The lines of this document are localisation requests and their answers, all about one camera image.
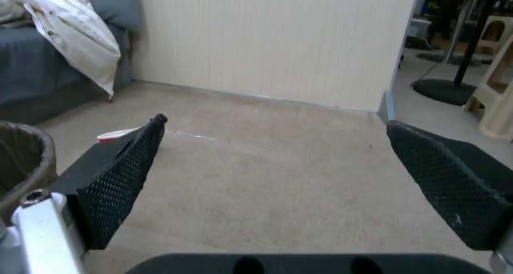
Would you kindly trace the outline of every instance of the stand base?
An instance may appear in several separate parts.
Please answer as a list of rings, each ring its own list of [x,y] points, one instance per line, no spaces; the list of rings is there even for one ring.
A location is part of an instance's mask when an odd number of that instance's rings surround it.
[[[437,53],[418,53],[416,55],[416,57],[420,58],[420,59],[429,60],[432,62],[442,62],[444,60],[444,56],[437,54]],[[462,61],[463,61],[462,56],[453,56],[449,60],[449,64],[461,65]],[[471,63],[469,64],[469,66],[480,66],[480,65],[481,65],[480,61],[477,61],[477,60],[472,60]]]
[[[475,86],[468,84],[454,86],[452,80],[444,79],[417,80],[412,83],[412,87],[421,95],[455,106],[466,104],[476,89]]]

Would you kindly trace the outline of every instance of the gray bedsheet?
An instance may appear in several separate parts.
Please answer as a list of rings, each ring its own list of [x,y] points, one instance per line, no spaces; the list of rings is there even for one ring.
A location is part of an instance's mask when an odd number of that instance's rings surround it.
[[[125,29],[108,24],[121,54],[130,47]],[[120,62],[115,85],[130,81],[127,62]],[[0,106],[48,95],[63,86],[88,81],[42,37],[35,27],[0,28]]]

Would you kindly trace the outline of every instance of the gray floor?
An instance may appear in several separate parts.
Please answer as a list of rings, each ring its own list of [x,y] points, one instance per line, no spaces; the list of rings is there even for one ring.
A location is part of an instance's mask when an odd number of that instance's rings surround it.
[[[169,117],[134,209],[91,272],[169,252],[434,252],[486,265],[423,197],[375,114],[137,83],[39,126],[59,171],[95,136]]]
[[[513,168],[513,147],[507,142],[490,139],[478,132],[479,118],[472,113],[463,112],[460,106],[444,104],[416,93],[410,84],[421,77],[433,62],[421,60],[415,54],[421,51],[405,49],[401,69],[398,70],[392,93],[396,105],[396,118],[402,122],[423,128],[448,138],[464,140],[475,144]],[[469,67],[464,82],[477,85],[481,81],[488,65]],[[453,80],[458,66],[440,64],[425,78]]]

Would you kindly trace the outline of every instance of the trash can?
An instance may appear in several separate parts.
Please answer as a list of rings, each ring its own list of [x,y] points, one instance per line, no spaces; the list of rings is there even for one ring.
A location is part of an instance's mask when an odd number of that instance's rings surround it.
[[[52,138],[33,126],[0,121],[0,217],[11,225],[21,197],[57,178]]]

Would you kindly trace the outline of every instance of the white paneled wall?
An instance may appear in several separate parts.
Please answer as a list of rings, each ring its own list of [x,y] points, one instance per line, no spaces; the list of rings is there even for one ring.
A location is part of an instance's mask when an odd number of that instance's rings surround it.
[[[135,79],[377,111],[414,0],[141,0]]]

